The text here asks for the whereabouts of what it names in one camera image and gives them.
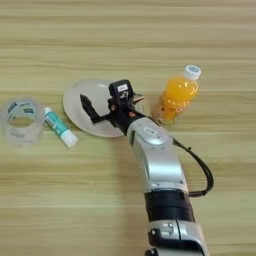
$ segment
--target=plastic lid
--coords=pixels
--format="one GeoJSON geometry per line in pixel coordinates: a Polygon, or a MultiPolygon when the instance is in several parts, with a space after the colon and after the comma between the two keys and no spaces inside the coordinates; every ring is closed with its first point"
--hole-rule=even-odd
{"type": "Polygon", "coordinates": [[[193,80],[193,81],[196,81],[200,77],[201,73],[202,73],[201,69],[194,65],[188,65],[185,67],[185,70],[184,70],[184,76],[187,79],[193,80]]]}
{"type": "Polygon", "coordinates": [[[70,130],[63,132],[60,138],[69,148],[73,147],[78,141],[78,138],[70,130]]]}
{"type": "Polygon", "coordinates": [[[44,114],[47,115],[49,112],[52,112],[52,109],[49,107],[44,108],[44,114]]]}

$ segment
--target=bottle label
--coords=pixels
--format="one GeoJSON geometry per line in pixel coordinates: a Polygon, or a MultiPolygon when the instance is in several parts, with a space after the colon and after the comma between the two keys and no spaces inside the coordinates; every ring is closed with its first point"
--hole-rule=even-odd
{"type": "Polygon", "coordinates": [[[57,133],[59,137],[63,134],[63,132],[68,130],[68,127],[54,112],[49,112],[45,116],[45,120],[48,122],[48,124],[52,127],[52,129],[57,133]]]}

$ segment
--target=wood grain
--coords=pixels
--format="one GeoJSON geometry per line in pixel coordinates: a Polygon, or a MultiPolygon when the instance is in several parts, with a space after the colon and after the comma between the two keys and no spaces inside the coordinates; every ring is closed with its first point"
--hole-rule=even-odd
{"type": "MultiPolygon", "coordinates": [[[[78,130],[62,96],[86,78],[128,78],[144,109],[187,64],[200,93],[173,136],[213,169],[192,200],[211,255],[256,254],[256,3],[254,0],[0,0],[0,103],[30,96],[79,137],[72,150],[45,126],[39,144],[0,138],[0,254],[143,255],[147,219],[138,164],[125,138],[78,130]]],[[[191,189],[204,178],[177,150],[191,189]]]]}

